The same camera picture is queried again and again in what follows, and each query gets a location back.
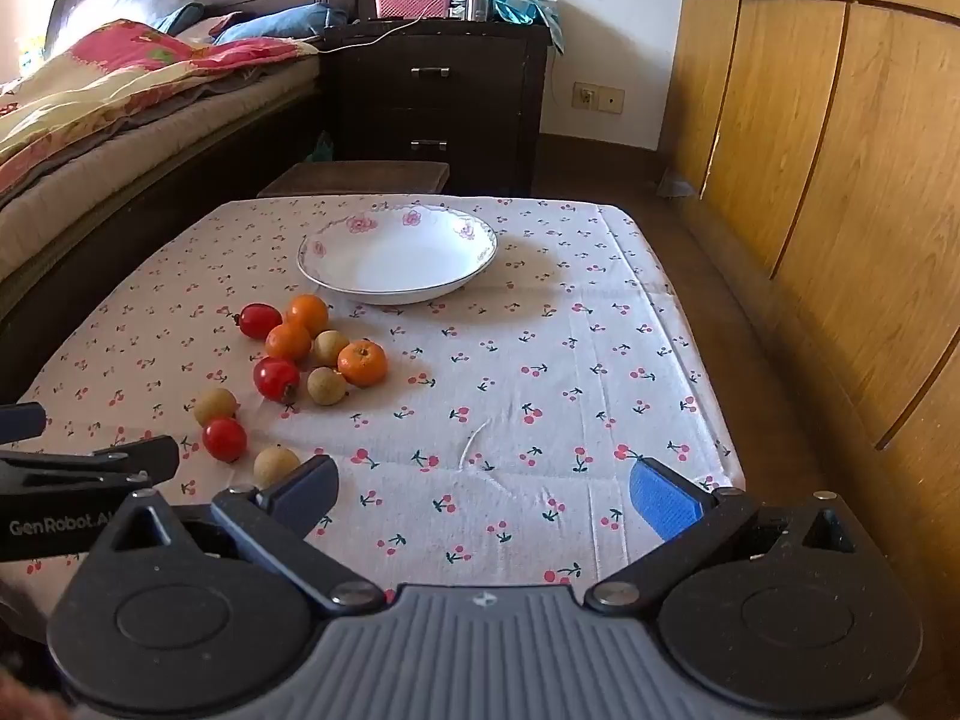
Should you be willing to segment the tan longan fruit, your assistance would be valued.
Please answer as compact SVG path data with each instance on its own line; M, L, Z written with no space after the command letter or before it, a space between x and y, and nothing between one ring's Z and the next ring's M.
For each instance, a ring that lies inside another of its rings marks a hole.
M293 450L286 449L283 445L272 445L260 450L254 458L254 465L252 465L254 483L259 489L270 488L296 472L299 465L301 460Z
M317 366L335 369L338 366L338 356L350 344L342 332L329 328L320 332L313 339L313 360Z
M306 392L317 406L332 406L340 403L348 392L348 383L340 372L330 367L316 367L309 372Z
M192 415L200 426L205 427L213 419L234 418L239 410L235 395L228 388L217 387L206 390L192 406Z

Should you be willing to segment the red cherry tomato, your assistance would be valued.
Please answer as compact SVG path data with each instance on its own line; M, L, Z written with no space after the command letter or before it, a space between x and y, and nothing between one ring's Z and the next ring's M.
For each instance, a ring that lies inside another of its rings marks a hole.
M252 380L257 392L266 400L293 405L299 390L299 369L290 361L262 358L254 366Z
M273 305L252 302L236 312L233 320L245 338L263 341L283 322L283 316Z
M235 418L213 418L204 428L203 447L218 461L235 463L247 450L247 434Z

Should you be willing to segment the orange mandarin with stem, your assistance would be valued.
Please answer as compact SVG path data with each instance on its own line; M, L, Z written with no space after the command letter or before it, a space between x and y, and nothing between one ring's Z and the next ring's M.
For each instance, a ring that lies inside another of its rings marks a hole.
M352 341L340 349L337 371L353 387L373 387L389 372L386 351L374 341Z

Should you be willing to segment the cherry print tablecloth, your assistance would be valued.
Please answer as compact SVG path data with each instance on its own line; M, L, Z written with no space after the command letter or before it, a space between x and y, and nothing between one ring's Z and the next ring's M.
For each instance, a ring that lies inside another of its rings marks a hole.
M25 394L46 408L39 447L87 452L167 434L172 502L244 483L249 461L203 447L194 401L239 401L252 452L325 452L337 504L311 541L384 589L402 583L561 583L584 590L656 548L628 481L652 457L703 489L742 468L674 288L640 228L594 203L473 199L498 236L493 265L427 304L331 300L332 325L386 351L384 382L322 408L262 398L260 346L233 317L285 307L308 285L296 249L377 197L224 205L161 247L68 324Z

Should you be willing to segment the white floral ceramic plate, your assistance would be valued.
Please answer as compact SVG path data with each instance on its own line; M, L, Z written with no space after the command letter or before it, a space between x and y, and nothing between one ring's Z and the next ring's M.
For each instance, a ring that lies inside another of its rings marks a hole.
M442 298L487 270L493 227L465 211L402 205L357 211L309 232L296 265L325 293L368 305Z

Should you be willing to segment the dark wooden stool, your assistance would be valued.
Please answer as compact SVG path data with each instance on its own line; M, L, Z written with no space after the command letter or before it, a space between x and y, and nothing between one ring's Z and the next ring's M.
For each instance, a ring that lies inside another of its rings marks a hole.
M434 161L325 161L290 167L259 192L267 197L439 193L449 166Z

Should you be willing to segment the bed with beige mattress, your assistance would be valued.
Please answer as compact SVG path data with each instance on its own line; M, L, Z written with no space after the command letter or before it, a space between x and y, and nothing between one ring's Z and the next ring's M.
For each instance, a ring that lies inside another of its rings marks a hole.
M356 0L55 0L46 49L116 16L185 4L270 15ZM228 200L256 195L317 145L316 59L205 82L106 128L2 200L2 397L21 397L78 323L153 250Z

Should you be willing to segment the floral red yellow quilt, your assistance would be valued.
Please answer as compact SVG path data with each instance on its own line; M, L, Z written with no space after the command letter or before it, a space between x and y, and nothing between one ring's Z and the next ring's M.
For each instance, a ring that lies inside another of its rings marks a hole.
M2 197L65 149L189 89L316 54L290 37L197 44L114 20L2 88Z

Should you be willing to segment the wooden wardrobe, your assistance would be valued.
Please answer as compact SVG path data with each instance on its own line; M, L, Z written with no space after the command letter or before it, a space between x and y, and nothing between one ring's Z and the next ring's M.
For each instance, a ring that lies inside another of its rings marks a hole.
M955 712L958 0L682 0L661 149Z

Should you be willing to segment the dark wooden nightstand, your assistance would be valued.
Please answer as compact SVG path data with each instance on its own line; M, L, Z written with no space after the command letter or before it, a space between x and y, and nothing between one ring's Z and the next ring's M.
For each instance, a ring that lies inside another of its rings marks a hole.
M550 47L543 26L356 21L316 47L334 160L438 161L454 195L530 192Z

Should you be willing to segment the blue pillow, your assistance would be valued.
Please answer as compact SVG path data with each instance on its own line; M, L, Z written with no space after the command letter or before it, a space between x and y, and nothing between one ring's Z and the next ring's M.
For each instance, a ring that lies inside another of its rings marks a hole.
M342 8L325 4L299 5L236 23L220 32L215 37L215 44L234 43L252 37L313 39L327 29L345 25L347 21L348 13Z

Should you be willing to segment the wall power outlet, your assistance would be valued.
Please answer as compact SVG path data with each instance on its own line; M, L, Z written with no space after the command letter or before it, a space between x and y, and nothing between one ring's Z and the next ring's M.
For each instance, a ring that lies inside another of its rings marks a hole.
M608 115L620 115L625 107L625 92L619 88L574 83L571 107Z

